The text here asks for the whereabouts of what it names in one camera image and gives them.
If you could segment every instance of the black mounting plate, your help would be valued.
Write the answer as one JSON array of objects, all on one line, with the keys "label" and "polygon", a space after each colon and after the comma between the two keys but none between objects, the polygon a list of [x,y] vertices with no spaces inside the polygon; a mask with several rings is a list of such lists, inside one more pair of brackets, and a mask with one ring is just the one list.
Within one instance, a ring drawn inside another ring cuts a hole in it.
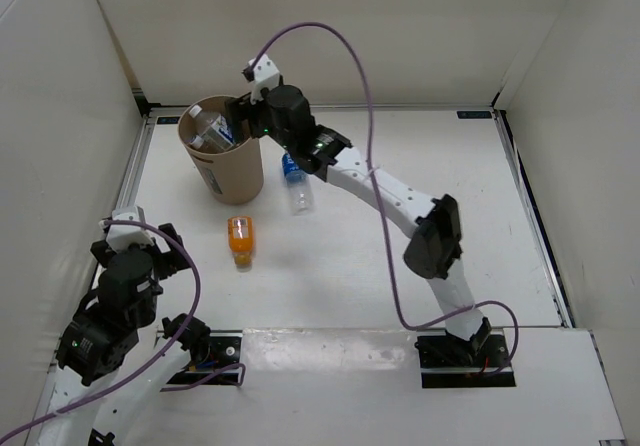
[{"label": "black mounting plate", "polygon": [[92,429],[88,446],[115,446],[113,442],[114,439],[116,439],[116,437],[113,433],[101,434],[95,429]]},{"label": "black mounting plate", "polygon": [[418,336],[415,346],[420,357],[420,375],[424,389],[505,388],[516,385],[511,365],[497,374],[492,373],[509,356],[503,334],[491,333],[469,367],[452,364],[439,353],[446,350],[449,341],[444,330],[434,330]]},{"label": "black mounting plate", "polygon": [[[216,364],[206,369],[198,369],[196,371],[180,371],[176,373],[167,384],[193,384],[196,381],[204,378],[210,374],[214,369],[220,369],[230,364],[237,364],[240,362],[240,352],[242,350],[242,332],[221,332],[212,331],[209,336],[210,355],[216,361]],[[229,386],[233,382],[237,382],[240,379],[239,372],[229,371],[222,373],[204,385],[220,385]]]}]

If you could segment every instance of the white wall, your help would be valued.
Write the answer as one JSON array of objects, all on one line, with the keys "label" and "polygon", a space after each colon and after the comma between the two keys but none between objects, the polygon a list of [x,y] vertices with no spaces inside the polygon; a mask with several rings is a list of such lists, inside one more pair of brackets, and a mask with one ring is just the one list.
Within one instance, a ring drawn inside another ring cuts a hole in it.
[{"label": "white wall", "polygon": [[[483,105],[505,78],[513,92],[565,1],[100,0],[151,101],[244,93],[239,71],[273,33],[318,20],[353,42],[376,102]],[[326,32],[292,33],[272,57],[313,103],[363,102]]]},{"label": "white wall", "polygon": [[640,0],[571,0],[508,117],[580,326],[640,444]]},{"label": "white wall", "polygon": [[0,436],[33,417],[140,125],[95,0],[2,5]]}]

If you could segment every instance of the water bottle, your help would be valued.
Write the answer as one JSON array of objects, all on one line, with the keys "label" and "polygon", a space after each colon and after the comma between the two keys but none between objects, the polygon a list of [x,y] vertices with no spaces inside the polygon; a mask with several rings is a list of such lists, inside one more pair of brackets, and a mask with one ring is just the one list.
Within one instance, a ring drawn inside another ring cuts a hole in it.
[{"label": "water bottle", "polygon": [[203,153],[224,153],[233,148],[233,136],[227,121],[220,113],[205,111],[197,104],[189,110],[196,123],[196,135],[189,146]]},{"label": "water bottle", "polygon": [[311,211],[313,196],[307,173],[302,171],[289,153],[282,156],[282,172],[289,190],[291,206],[294,214]]}]

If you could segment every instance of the white floor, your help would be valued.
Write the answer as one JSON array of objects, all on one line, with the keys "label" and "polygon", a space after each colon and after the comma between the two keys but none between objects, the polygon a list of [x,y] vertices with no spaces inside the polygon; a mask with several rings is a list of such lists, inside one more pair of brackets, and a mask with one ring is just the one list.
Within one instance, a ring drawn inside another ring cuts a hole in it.
[{"label": "white floor", "polygon": [[[364,149],[362,112],[317,119]],[[213,329],[243,329],[246,384],[160,395],[128,445],[576,445],[621,439],[622,431],[588,332],[558,329],[543,263],[492,120],[455,112],[380,112],[376,163],[461,206],[463,248],[476,299],[499,299],[522,329],[517,387],[423,390],[414,335],[399,331],[376,213],[347,193],[313,182],[317,210],[293,217],[281,150],[262,141],[265,186],[242,207],[218,204],[179,144],[156,126],[136,203],[151,224],[172,222],[204,279],[197,316]],[[253,269],[235,270],[226,219],[254,218]],[[412,322],[439,314],[427,285],[401,261]],[[163,282],[158,319],[188,309],[192,276]],[[487,309],[494,326],[510,326]],[[121,374],[149,354],[152,331]],[[512,330],[507,329],[509,341]]]},{"label": "white floor", "polygon": [[585,331],[525,329],[517,387],[504,389],[421,389],[414,341],[402,331],[246,332],[242,389],[161,394],[126,445],[598,446],[623,437]]},{"label": "white floor", "polygon": [[[364,112],[323,112],[318,122],[365,149]],[[459,120],[453,111],[380,112],[375,162],[417,190],[454,196],[463,223],[463,259],[476,300],[499,299],[522,325],[558,325],[550,285],[534,246],[496,126]],[[282,180],[282,149],[261,140],[265,185],[251,203],[218,203],[179,143],[175,125],[156,126],[136,203],[151,224],[172,222],[203,277],[199,316],[214,328],[398,327],[376,211],[312,178],[316,211],[294,217]],[[257,254],[248,273],[235,268],[226,221],[254,220]],[[408,243],[391,226],[406,317],[419,323],[440,310],[426,282],[402,262]],[[163,282],[159,314],[188,309],[189,274]],[[486,311],[507,326],[501,310]]]}]

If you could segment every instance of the cable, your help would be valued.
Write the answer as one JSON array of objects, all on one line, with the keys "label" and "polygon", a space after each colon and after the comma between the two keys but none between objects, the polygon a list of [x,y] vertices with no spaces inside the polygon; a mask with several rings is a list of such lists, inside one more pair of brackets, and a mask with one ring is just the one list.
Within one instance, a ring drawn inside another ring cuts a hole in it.
[{"label": "cable", "polygon": [[240,376],[238,377],[238,382],[229,381],[229,384],[240,387],[242,386],[242,383],[244,383],[244,375],[247,372],[247,367],[244,365],[244,363],[228,364],[224,368],[217,369],[214,372],[207,374],[204,378],[199,379],[193,384],[187,384],[185,386],[177,386],[175,388],[162,388],[160,392],[170,393],[174,391],[189,391],[190,389],[197,388],[202,384],[208,383],[213,378],[220,376],[222,373],[226,373],[227,371],[231,371],[233,369],[238,369],[238,368],[242,370],[242,372],[240,373]]},{"label": "cable", "polygon": [[306,21],[306,22],[302,22],[302,23],[295,23],[295,24],[292,24],[291,26],[288,26],[288,27],[278,31],[269,41],[267,41],[267,43],[262,47],[262,49],[260,50],[260,52],[256,56],[256,59],[251,64],[251,66],[250,66],[251,70],[253,71],[253,68],[258,64],[258,61],[260,60],[260,58],[262,58],[262,56],[267,52],[267,50],[278,39],[280,39],[282,36],[284,36],[285,34],[287,34],[290,31],[293,31],[295,29],[300,29],[300,28],[306,28],[306,27],[324,29],[324,30],[329,31],[330,33],[332,33],[334,36],[336,36],[340,40],[340,42],[349,51],[349,54],[351,55],[351,58],[353,59],[354,63],[356,64],[356,67],[358,68],[358,73],[360,74],[360,80],[362,81],[362,87],[364,89],[364,96],[365,96],[365,99],[366,99],[366,102],[367,102],[367,112],[368,112],[368,117],[369,117],[369,126],[368,126],[368,131],[367,131],[367,159],[366,159],[366,163],[367,163],[367,169],[371,172],[371,186],[373,187],[373,194],[374,194],[374,196],[376,198],[376,204],[378,206],[378,212],[380,213],[380,221],[382,223],[382,234],[383,234],[383,237],[384,237],[384,247],[385,247],[386,256],[387,256],[387,267],[388,267],[388,270],[389,270],[389,279],[391,281],[391,292],[393,294],[393,304],[395,306],[396,314],[398,315],[398,320],[400,321],[400,324],[402,324],[402,326],[405,329],[409,330],[409,331],[422,331],[422,330],[427,329],[427,328],[429,328],[431,326],[434,326],[434,325],[436,325],[438,323],[441,323],[442,321],[445,321],[445,320],[447,320],[449,318],[452,318],[453,316],[457,316],[458,314],[466,313],[467,311],[470,311],[470,310],[472,310],[474,308],[479,308],[479,307],[488,306],[488,305],[500,306],[501,308],[506,310],[507,313],[509,313],[509,315],[511,316],[511,319],[513,320],[513,328],[514,328],[514,335],[513,336],[514,337],[513,337],[513,346],[511,348],[511,353],[509,354],[509,356],[507,358],[507,362],[505,363],[505,365],[503,365],[502,367],[498,368],[497,370],[495,370],[495,371],[493,371],[491,373],[486,374],[486,376],[488,376],[489,374],[497,374],[497,373],[499,373],[509,363],[511,363],[511,360],[515,356],[516,349],[518,348],[518,341],[519,341],[519,338],[520,338],[518,320],[516,318],[516,315],[511,310],[511,308],[509,308],[509,306],[507,306],[506,304],[504,304],[504,303],[502,303],[500,301],[494,301],[494,300],[482,301],[482,302],[477,303],[477,304],[472,305],[472,306],[467,306],[467,307],[464,307],[464,308],[457,309],[455,311],[452,311],[451,313],[445,314],[444,316],[440,316],[439,318],[436,318],[436,319],[434,319],[432,321],[429,321],[427,323],[420,324],[420,325],[417,325],[417,326],[409,324],[404,319],[404,314],[402,313],[402,307],[400,305],[400,295],[398,293],[398,283],[397,283],[397,280],[396,280],[395,266],[393,264],[393,250],[391,248],[391,236],[389,234],[389,225],[387,224],[387,215],[385,213],[384,203],[382,201],[382,196],[380,194],[380,187],[378,186],[378,180],[376,178],[375,168],[373,166],[374,121],[373,121],[373,100],[371,98],[371,89],[369,88],[369,81],[367,80],[367,75],[364,72],[364,68],[362,67],[362,63],[360,62],[360,58],[356,54],[356,52],[353,49],[353,47],[351,46],[351,44],[347,41],[347,39],[341,33],[339,33],[337,30],[335,30],[331,26],[329,26],[327,24],[324,24],[324,23],[320,23],[320,22],[317,22],[317,21]]},{"label": "cable", "polygon": [[4,436],[2,436],[2,438],[0,438],[0,445],[6,443],[7,441],[9,441],[14,436],[17,436],[18,434],[23,433],[25,431],[28,431],[29,429],[33,428],[34,426],[37,426],[38,424],[42,424],[42,423],[44,423],[46,421],[49,421],[50,419],[56,418],[57,416],[60,416],[62,414],[69,413],[69,412],[71,412],[71,411],[73,411],[75,409],[78,409],[78,408],[86,405],[86,404],[92,403],[93,401],[97,401],[98,399],[102,399],[107,394],[110,394],[110,393],[116,391],[117,389],[120,389],[121,387],[129,384],[131,381],[133,381],[138,376],[140,376],[144,371],[146,371],[153,363],[155,363],[158,359],[160,359],[162,356],[164,356],[164,354],[169,350],[169,348],[171,346],[173,346],[173,344],[178,340],[180,335],[187,328],[187,326],[189,325],[189,322],[193,318],[194,313],[196,312],[196,308],[198,307],[198,302],[200,301],[200,289],[201,289],[201,287],[200,287],[200,284],[201,284],[200,283],[200,273],[198,272],[198,268],[196,267],[193,259],[191,258],[189,253],[187,253],[187,251],[180,245],[180,243],[178,243],[173,238],[171,238],[167,234],[163,233],[159,229],[154,228],[153,226],[150,226],[150,225],[148,225],[146,223],[141,223],[141,222],[138,222],[138,221],[106,220],[104,222],[104,224],[108,225],[108,226],[109,225],[137,226],[139,228],[151,231],[152,233],[160,236],[162,239],[164,239],[171,246],[173,246],[173,248],[176,251],[178,251],[178,253],[180,253],[180,255],[182,255],[182,257],[187,261],[187,263],[189,264],[189,267],[191,268],[191,271],[193,272],[193,278],[195,279],[195,294],[194,294],[194,297],[193,297],[193,303],[191,305],[191,309],[189,310],[189,312],[187,313],[187,316],[185,317],[184,321],[182,322],[182,324],[180,325],[180,327],[176,331],[176,334],[174,334],[171,337],[171,339],[169,339],[169,341],[167,341],[167,344],[165,344],[162,347],[162,349],[160,349],[151,359],[149,359],[146,363],[144,363],[142,366],[140,366],[137,370],[135,370],[129,376],[127,376],[123,380],[121,380],[121,381],[109,386],[108,388],[103,389],[102,391],[99,391],[99,392],[94,393],[92,395],[89,395],[89,396],[87,396],[85,398],[82,398],[82,399],[80,399],[78,401],[70,403],[67,406],[63,406],[62,408],[56,410],[55,412],[51,412],[51,413],[45,414],[44,416],[36,418],[33,421],[30,421],[27,424],[24,424],[24,425],[22,425],[22,426],[20,426],[20,427],[18,427],[16,429],[14,429],[13,431],[10,431],[9,433],[7,433]]},{"label": "cable", "polygon": [[484,360],[484,366],[482,366],[482,369],[480,371],[478,371],[477,373],[473,373],[470,375],[471,378],[476,377],[476,376],[482,376],[482,374],[487,370],[487,368],[489,367],[489,356],[487,356]]},{"label": "cable", "polygon": [[196,366],[196,369],[205,369],[205,368],[209,368],[211,366],[213,366],[214,364],[216,364],[215,361],[209,361],[206,363],[201,363],[199,365]]}]

